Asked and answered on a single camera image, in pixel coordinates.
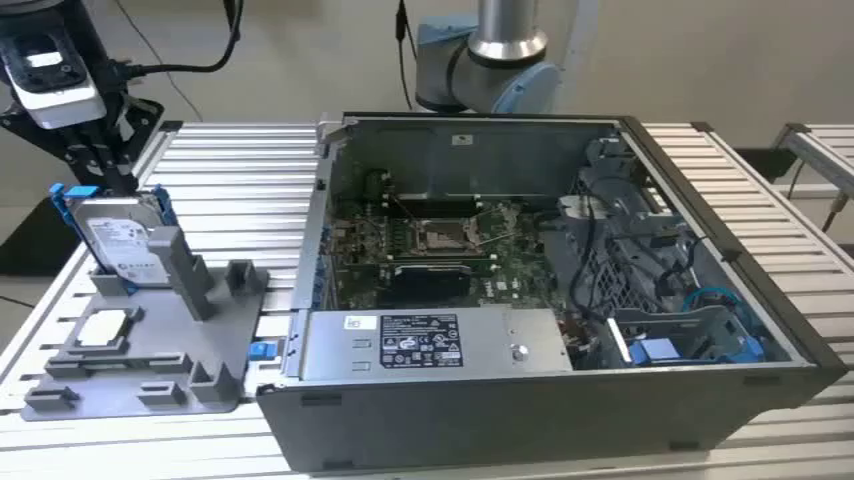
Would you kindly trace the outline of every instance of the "power supply label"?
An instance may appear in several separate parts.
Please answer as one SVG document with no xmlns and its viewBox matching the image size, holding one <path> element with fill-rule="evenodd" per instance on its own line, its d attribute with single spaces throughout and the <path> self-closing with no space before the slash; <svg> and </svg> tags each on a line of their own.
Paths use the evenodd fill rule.
<svg viewBox="0 0 854 480">
<path fill-rule="evenodd" d="M 462 366 L 456 315 L 382 315 L 378 336 L 385 368 Z"/>
</svg>

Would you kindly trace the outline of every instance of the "blue latch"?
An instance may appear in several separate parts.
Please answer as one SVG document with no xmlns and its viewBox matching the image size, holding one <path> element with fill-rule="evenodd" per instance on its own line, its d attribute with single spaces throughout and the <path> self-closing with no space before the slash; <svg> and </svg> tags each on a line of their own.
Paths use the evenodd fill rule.
<svg viewBox="0 0 854 480">
<path fill-rule="evenodd" d="M 174 210 L 171 209 L 171 199 L 169 198 L 169 192 L 166 192 L 165 188 L 162 188 L 159 184 L 157 184 L 150 190 L 150 193 L 159 203 L 159 210 L 162 211 L 162 220 L 165 221 L 165 224 L 175 227 L 177 216 L 174 215 Z"/>
<path fill-rule="evenodd" d="M 274 360 L 278 345 L 269 342 L 254 342 L 249 345 L 249 360 Z"/>
<path fill-rule="evenodd" d="M 65 192 L 65 198 L 91 198 L 98 191 L 99 187 L 77 185 L 67 189 L 67 191 Z"/>
</svg>

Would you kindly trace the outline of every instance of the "floor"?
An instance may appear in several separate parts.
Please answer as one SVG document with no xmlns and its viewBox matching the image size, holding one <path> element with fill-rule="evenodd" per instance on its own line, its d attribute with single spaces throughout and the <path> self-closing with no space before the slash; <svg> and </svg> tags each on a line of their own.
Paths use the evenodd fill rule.
<svg viewBox="0 0 854 480">
<path fill-rule="evenodd" d="M 0 244 L 26 218 L 31 207 L 0 207 Z M 51 278 L 45 277 L 5 277 L 0 276 L 0 295 L 35 304 L 47 289 Z M 0 300 L 0 351 L 14 336 L 18 327 L 26 320 L 30 309 L 21 305 Z"/>
</svg>

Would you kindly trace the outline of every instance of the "cable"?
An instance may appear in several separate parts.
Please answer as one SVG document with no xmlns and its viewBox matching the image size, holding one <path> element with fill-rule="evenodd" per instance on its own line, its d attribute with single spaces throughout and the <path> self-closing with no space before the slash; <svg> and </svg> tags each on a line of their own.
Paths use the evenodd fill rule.
<svg viewBox="0 0 854 480">
<path fill-rule="evenodd" d="M 836 218 L 836 212 L 829 212 L 827 214 L 827 218 L 824 219 L 824 224 L 821 225 L 821 232 L 827 233 L 827 230 L 829 230 L 829 225 L 832 225 L 832 221 Z"/>
<path fill-rule="evenodd" d="M 402 97 L 405 105 L 412 110 L 412 101 L 409 100 L 409 87 L 405 84 L 405 67 L 402 66 L 402 39 L 409 32 L 409 46 L 412 47 L 412 56 L 414 56 L 414 43 L 409 31 L 409 20 L 405 14 L 405 3 L 402 0 L 397 2 L 397 13 L 394 13 L 394 40 L 397 41 L 397 66 L 400 67 L 400 85 L 402 86 Z"/>
<path fill-rule="evenodd" d="M 717 295 L 723 295 L 729 300 L 732 300 L 732 302 L 736 305 L 739 305 L 741 303 L 741 300 L 737 298 L 737 295 L 735 295 L 735 293 L 732 293 L 732 291 L 729 291 L 727 288 L 723 288 L 723 287 L 703 287 L 703 288 L 697 288 L 696 290 L 693 290 L 691 293 L 688 293 L 684 296 L 684 300 L 681 302 L 681 311 L 683 312 L 687 312 L 691 309 L 691 305 L 693 304 L 693 300 L 696 299 L 696 297 L 699 297 L 700 295 L 704 295 L 705 293 L 716 293 Z"/>
<path fill-rule="evenodd" d="M 9 303 L 14 303 L 21 307 L 35 308 L 35 306 L 31 303 L 26 303 L 21 300 L 15 300 L 14 298 L 6 297 L 5 295 L 0 295 L 0 300 L 5 300 Z"/>
<path fill-rule="evenodd" d="M 405 36 L 409 38 L 409 49 L 412 50 L 412 58 L 417 60 L 417 53 L 414 52 L 414 38 L 412 37 L 412 30 L 409 29 L 409 21 L 405 22 Z"/>
<path fill-rule="evenodd" d="M 667 278 L 669 278 L 671 275 L 681 275 L 693 266 L 693 254 L 696 253 L 696 247 L 699 246 L 699 243 L 707 238 L 708 238 L 708 235 L 703 235 L 701 237 L 696 238 L 693 242 L 691 242 L 691 245 L 688 246 L 688 260 L 684 263 L 684 265 L 679 265 L 677 262 L 673 262 L 672 266 L 667 270 L 664 270 L 664 272 L 660 274 L 660 276 L 655 280 L 655 296 L 656 297 L 660 298 L 663 296 L 660 290 L 667 285 Z"/>
<path fill-rule="evenodd" d="M 412 101 L 409 100 L 409 87 L 405 85 L 405 69 L 402 67 L 402 42 L 397 42 L 397 64 L 400 65 L 400 85 L 402 86 L 402 98 L 405 106 L 412 110 Z"/>
<path fill-rule="evenodd" d="M 159 63 L 159 65 L 162 65 L 162 58 L 159 57 L 159 54 L 157 53 L 157 49 L 150 44 L 150 42 L 147 41 L 147 37 L 145 37 L 145 34 L 142 33 L 142 31 L 139 30 L 138 26 L 135 25 L 135 22 L 133 21 L 133 18 L 130 17 L 130 14 L 127 13 L 126 9 L 123 8 L 123 5 L 121 4 L 121 0 L 113 0 L 113 1 L 115 3 L 115 6 L 118 7 L 118 10 L 121 10 L 121 15 L 123 15 L 123 18 L 126 19 L 127 23 L 130 24 L 130 28 L 133 29 L 133 31 L 135 31 L 135 34 L 138 35 L 138 38 L 142 40 L 142 43 L 147 47 L 147 50 L 150 50 L 150 54 L 157 59 L 157 63 Z M 196 105 L 192 103 L 192 101 L 189 101 L 189 98 L 186 98 L 186 95 L 184 94 L 182 90 L 179 89 L 179 87 L 174 83 L 174 78 L 171 77 L 171 74 L 169 72 L 165 72 L 165 76 L 169 79 L 169 83 L 171 84 L 171 88 L 174 89 L 174 92 L 184 99 L 184 102 L 186 102 L 186 105 L 189 106 L 189 108 L 192 109 L 193 113 L 196 114 L 196 118 L 198 119 L 200 122 L 204 122 L 204 117 L 201 116 L 201 112 L 198 112 L 198 109 L 196 108 Z"/>
<path fill-rule="evenodd" d="M 788 193 L 785 193 L 785 199 L 791 200 L 791 194 L 795 191 L 795 185 L 797 184 L 797 178 L 800 177 L 800 172 L 803 171 L 803 167 L 805 166 L 805 162 L 800 160 L 800 165 L 797 165 L 797 169 L 795 170 L 795 174 L 791 176 L 791 184 L 788 185 Z"/>
<path fill-rule="evenodd" d="M 584 270 L 586 270 L 586 265 L 589 264 L 589 258 L 592 256 L 592 244 L 594 242 L 596 239 L 596 216 L 592 210 L 592 202 L 589 197 L 586 198 L 586 238 L 584 240 L 584 250 L 581 253 L 581 263 L 577 266 L 577 270 L 574 270 L 574 274 L 572 275 L 572 279 L 569 280 L 569 301 L 574 304 L 574 308 L 577 308 L 577 310 L 580 311 L 581 315 L 592 315 L 593 312 L 590 312 L 586 307 L 584 307 L 581 305 L 581 303 L 577 301 L 577 281 L 581 277 L 581 273 L 584 272 Z"/>
<path fill-rule="evenodd" d="M 210 65 L 184 65 L 177 63 L 166 63 L 159 65 L 130 65 L 126 67 L 126 78 L 143 77 L 151 73 L 163 72 L 193 72 L 193 73 L 212 73 L 220 70 L 228 60 L 230 60 L 230 54 L 234 51 L 234 45 L 237 43 L 237 37 L 240 32 L 240 22 L 242 21 L 242 5 L 245 0 L 238 0 L 236 4 L 233 23 L 230 24 L 230 32 L 228 34 L 228 43 L 225 44 L 225 51 L 221 58 Z"/>
<path fill-rule="evenodd" d="M 832 199 L 832 203 L 829 204 L 829 212 L 827 213 L 827 218 L 824 219 L 824 224 L 821 225 L 821 232 L 827 233 L 829 230 L 829 226 L 832 225 L 832 221 L 836 219 L 836 214 L 844 209 L 844 205 L 848 203 L 848 196 L 843 192 L 836 194 L 836 197 Z"/>
</svg>

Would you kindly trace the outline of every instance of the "aluminum slotted table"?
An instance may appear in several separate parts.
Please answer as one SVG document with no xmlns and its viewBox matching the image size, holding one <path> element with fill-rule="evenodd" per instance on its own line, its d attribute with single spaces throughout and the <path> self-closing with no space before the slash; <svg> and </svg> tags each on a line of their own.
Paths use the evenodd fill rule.
<svg viewBox="0 0 854 480">
<path fill-rule="evenodd" d="M 713 132 L 645 125 L 759 264 L 844 363 L 854 365 L 854 262 Z M 169 191 L 186 241 L 208 265 L 250 258 L 272 279 L 256 336 L 288 328 L 313 188 L 314 125 L 185 124 L 157 134 L 137 166 Z M 278 478 L 294 475 L 250 395 L 278 362 L 250 362 L 245 402 L 228 414 L 23 422 L 17 411 L 93 286 L 73 254 L 0 356 L 0 476 Z M 376 479 L 854 478 L 854 374 L 801 408 L 761 414 L 711 452 L 349 476 Z"/>
</svg>

